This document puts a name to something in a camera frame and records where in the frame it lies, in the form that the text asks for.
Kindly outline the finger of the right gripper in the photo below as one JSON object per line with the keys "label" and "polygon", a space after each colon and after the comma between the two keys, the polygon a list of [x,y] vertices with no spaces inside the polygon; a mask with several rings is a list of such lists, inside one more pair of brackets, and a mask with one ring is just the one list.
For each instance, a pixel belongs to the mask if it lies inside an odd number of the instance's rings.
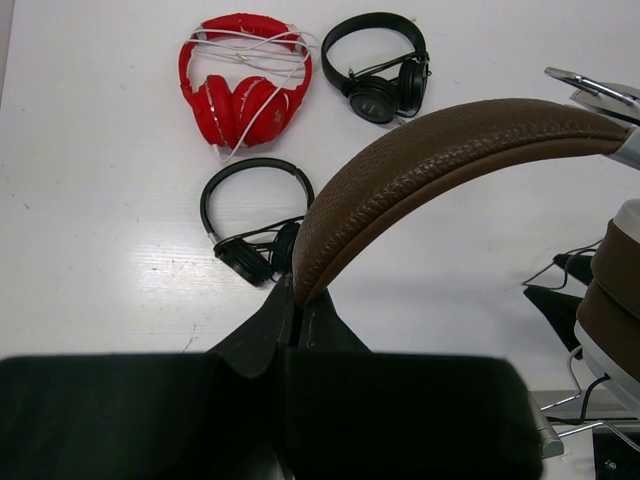
{"label": "finger of the right gripper", "polygon": [[526,287],[523,294],[545,317],[569,352],[580,345],[574,334],[576,313],[582,302],[580,297],[540,286]]}

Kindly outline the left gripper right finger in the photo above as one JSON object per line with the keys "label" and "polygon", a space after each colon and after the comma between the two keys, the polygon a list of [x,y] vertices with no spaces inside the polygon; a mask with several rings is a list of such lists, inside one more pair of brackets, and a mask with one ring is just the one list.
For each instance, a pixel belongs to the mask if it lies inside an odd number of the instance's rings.
{"label": "left gripper right finger", "polygon": [[506,360],[370,351],[322,294],[279,352],[280,448],[297,479],[538,479],[541,438]]}

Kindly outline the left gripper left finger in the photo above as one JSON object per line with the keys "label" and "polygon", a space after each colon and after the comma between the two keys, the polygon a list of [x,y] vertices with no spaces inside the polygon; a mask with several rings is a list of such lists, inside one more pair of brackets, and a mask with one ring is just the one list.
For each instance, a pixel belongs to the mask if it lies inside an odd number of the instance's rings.
{"label": "left gripper left finger", "polygon": [[5,479],[281,479],[264,383],[292,286],[202,353],[1,363]]}

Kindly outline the brown silver headphones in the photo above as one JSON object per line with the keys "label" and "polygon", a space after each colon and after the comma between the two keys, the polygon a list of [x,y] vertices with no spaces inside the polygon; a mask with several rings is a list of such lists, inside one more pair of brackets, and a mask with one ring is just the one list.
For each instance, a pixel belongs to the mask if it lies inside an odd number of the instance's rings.
{"label": "brown silver headphones", "polygon": [[[639,92],[547,68],[571,104],[467,103],[381,137],[347,163],[308,211],[293,253],[295,300],[311,303],[371,242],[437,196],[492,172],[601,154],[639,165]],[[574,332],[589,369],[629,411],[639,409],[639,203],[625,202],[591,259]]]}

